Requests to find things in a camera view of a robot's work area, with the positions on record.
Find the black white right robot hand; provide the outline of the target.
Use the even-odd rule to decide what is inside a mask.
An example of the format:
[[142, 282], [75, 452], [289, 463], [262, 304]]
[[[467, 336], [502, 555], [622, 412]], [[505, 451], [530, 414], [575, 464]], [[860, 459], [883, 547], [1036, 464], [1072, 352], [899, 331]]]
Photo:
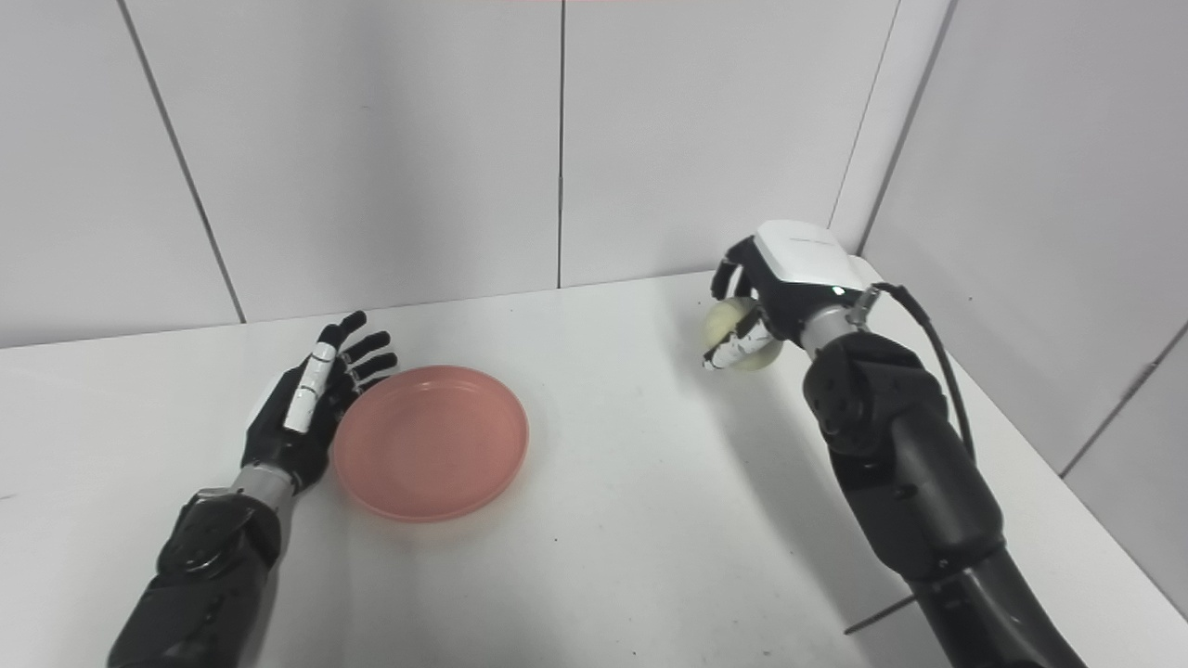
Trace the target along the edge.
[[857, 263], [833, 234], [813, 223], [771, 220], [726, 250], [710, 279], [718, 302], [748, 300], [742, 317], [713, 339], [704, 368], [732, 368], [776, 341], [819, 357], [859, 326], [849, 311], [866, 292]]

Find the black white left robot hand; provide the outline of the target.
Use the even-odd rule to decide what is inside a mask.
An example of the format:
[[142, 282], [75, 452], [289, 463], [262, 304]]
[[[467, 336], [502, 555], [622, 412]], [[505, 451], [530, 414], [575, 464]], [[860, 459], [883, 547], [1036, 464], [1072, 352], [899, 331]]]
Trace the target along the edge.
[[246, 431], [244, 470], [283, 475], [292, 494], [320, 483], [350, 407], [397, 368], [388, 330], [358, 338], [362, 310], [327, 324], [309, 354], [279, 377]]

